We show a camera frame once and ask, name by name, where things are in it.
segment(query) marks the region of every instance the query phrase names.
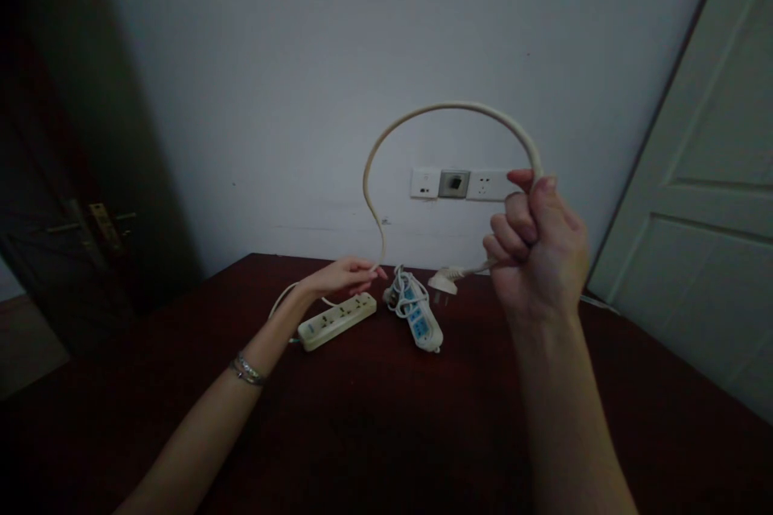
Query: hand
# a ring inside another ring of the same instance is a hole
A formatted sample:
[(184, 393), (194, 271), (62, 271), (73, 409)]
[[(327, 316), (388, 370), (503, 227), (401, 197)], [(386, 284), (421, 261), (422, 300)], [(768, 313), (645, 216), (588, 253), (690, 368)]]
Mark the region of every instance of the hand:
[(490, 257), (499, 301), (516, 326), (577, 316), (588, 274), (585, 224), (556, 192), (556, 178), (543, 177), (532, 187), (531, 169), (507, 178), (524, 193), (505, 201), (505, 213), (491, 217), (493, 235), (483, 239)]
[(349, 295), (361, 294), (376, 278), (387, 279), (382, 268), (370, 271), (373, 263), (359, 257), (342, 257), (304, 279), (300, 285), (322, 298), (339, 290), (349, 289)]

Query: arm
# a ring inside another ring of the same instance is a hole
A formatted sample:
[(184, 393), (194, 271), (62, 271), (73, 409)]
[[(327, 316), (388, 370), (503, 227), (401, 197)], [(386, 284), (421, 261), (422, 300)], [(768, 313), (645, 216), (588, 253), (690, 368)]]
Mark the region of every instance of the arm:
[(484, 247), (515, 342), (539, 513), (636, 513), (593, 376), (577, 306), (588, 273), (585, 224), (556, 192), (509, 179), (515, 194), (491, 218)]
[[(370, 287), (381, 268), (347, 257), (301, 281), (243, 350), (244, 359), (267, 377), (287, 347), (306, 310), (325, 295), (349, 288), (351, 295)], [(164, 446), (151, 470), (118, 507), (129, 513), (193, 513), (242, 432), (261, 387), (239, 380), (226, 369), (191, 408)]]

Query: white cable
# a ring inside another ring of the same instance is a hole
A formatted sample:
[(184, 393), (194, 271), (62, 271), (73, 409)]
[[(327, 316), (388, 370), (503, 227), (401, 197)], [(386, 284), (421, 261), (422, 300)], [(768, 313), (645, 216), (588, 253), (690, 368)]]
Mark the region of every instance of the white cable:
[(604, 310), (609, 310), (611, 312), (614, 312), (617, 315), (622, 315), (619, 311), (615, 310), (609, 304), (605, 304), (605, 303), (600, 302), (600, 301), (598, 301), (596, 299), (590, 298), (589, 296), (586, 296), (586, 295), (580, 296), (580, 301), (592, 304), (595, 307), (603, 308)]
[[(413, 299), (408, 299), (405, 297), (405, 290), (411, 287), (411, 278), (414, 279), (416, 285), (419, 287), (421, 295), (416, 296)], [(427, 288), (425, 288), (424, 285), (412, 274), (404, 272), (403, 264), (395, 267), (395, 280), (392, 282), (390, 289), (394, 291), (399, 296), (399, 298), (394, 306), (387, 302), (386, 307), (393, 311), (398, 318), (409, 318), (417, 309), (421, 309), (420, 304), (424, 300), (429, 300), (429, 292), (427, 292)]]
[[(370, 193), (368, 191), (368, 176), (370, 175), (370, 164), (373, 162), (373, 158), (376, 156), (376, 151), (378, 151), (378, 148), (381, 146), (381, 143), (384, 142), (384, 139), (387, 138), (389, 133), (397, 129), (404, 122), (410, 121), (414, 117), (418, 117), (419, 115), (422, 115), (424, 113), (429, 113), (431, 111), (442, 110), (442, 109), (462, 109), (462, 110), (473, 111), (474, 113), (484, 114), (487, 117), (493, 118), (495, 121), (499, 121), (507, 129), (509, 129), (510, 132), (513, 135), (515, 135), (515, 137), (521, 142), (521, 145), (523, 146), (523, 149), (526, 151), (526, 155), (529, 158), (531, 169), (534, 171), (535, 183), (544, 174), (542, 169), (542, 161), (539, 158), (539, 152), (537, 151), (537, 147), (534, 144), (534, 142), (531, 140), (531, 137), (529, 137), (528, 133), (523, 129), (521, 125), (518, 124), (518, 122), (515, 119), (512, 119), (507, 115), (505, 115), (504, 113), (500, 113), (496, 109), (492, 109), (489, 106), (481, 105), (480, 103), (474, 103), (474, 102), (449, 101), (449, 102), (437, 103), (435, 105), (425, 106), (425, 107), (422, 107), (421, 109), (416, 109), (411, 113), (403, 115), (397, 121), (389, 125), (384, 130), (384, 132), (381, 133), (381, 136), (376, 140), (376, 143), (373, 145), (373, 149), (370, 150), (370, 155), (368, 156), (367, 163), (365, 164), (365, 171), (362, 173), (362, 194), (365, 196), (365, 202), (368, 204), (368, 209), (370, 210), (370, 213), (373, 214), (373, 218), (376, 220), (376, 226), (378, 227), (378, 232), (381, 234), (381, 257), (378, 259), (375, 265), (372, 268), (370, 268), (370, 271), (374, 271), (379, 265), (381, 265), (381, 263), (384, 261), (384, 256), (387, 254), (387, 238), (384, 235), (384, 229), (381, 226), (381, 220), (378, 218), (378, 214), (376, 213), (376, 210), (373, 207), (373, 202), (370, 200)], [(455, 274), (467, 275), (477, 271), (488, 270), (495, 263), (496, 263), (496, 260), (486, 260), (478, 267), (469, 268), (468, 270), (459, 270), (458, 272), (455, 272)]]
[[(282, 302), (287, 292), (292, 290), (297, 285), (298, 285), (298, 282), (292, 283), (289, 286), (287, 286), (281, 294), (279, 294), (279, 297), (276, 299), (276, 302), (274, 302), (274, 306), (271, 308), (271, 313), (268, 315), (267, 319), (271, 319), (271, 317), (274, 315), (274, 312), (276, 312), (276, 309), (279, 307), (279, 304)], [(323, 298), (322, 301), (325, 302), (330, 307), (336, 307), (338, 305), (338, 304), (334, 304), (327, 298)], [(300, 342), (300, 340), (298, 340), (297, 338), (291, 338), (289, 340), (289, 344), (295, 344), (296, 342)]]

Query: forearm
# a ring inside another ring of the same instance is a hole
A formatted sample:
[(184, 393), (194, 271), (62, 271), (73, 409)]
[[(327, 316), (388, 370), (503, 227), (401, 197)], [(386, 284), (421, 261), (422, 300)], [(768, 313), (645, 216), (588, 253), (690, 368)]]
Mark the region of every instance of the forearm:
[[(246, 362), (267, 377), (316, 296), (299, 284), (245, 346)], [(193, 513), (209, 490), (262, 388), (226, 369), (177, 427), (116, 513)]]
[(636, 513), (580, 320), (514, 330), (539, 513)]

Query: door handle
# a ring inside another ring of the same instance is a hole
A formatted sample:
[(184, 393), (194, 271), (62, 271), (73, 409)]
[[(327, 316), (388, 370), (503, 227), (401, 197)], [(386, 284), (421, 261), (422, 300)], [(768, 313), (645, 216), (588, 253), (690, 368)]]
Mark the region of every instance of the door handle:
[[(130, 220), (137, 217), (137, 212), (129, 212), (129, 213), (122, 213), (121, 215), (116, 215), (113, 219), (116, 221), (124, 221), (124, 220)], [(46, 233), (62, 233), (67, 231), (73, 231), (74, 229), (78, 229), (81, 226), (80, 223), (77, 221), (73, 221), (72, 223), (63, 224), (63, 225), (55, 225), (50, 228), (46, 228)]]

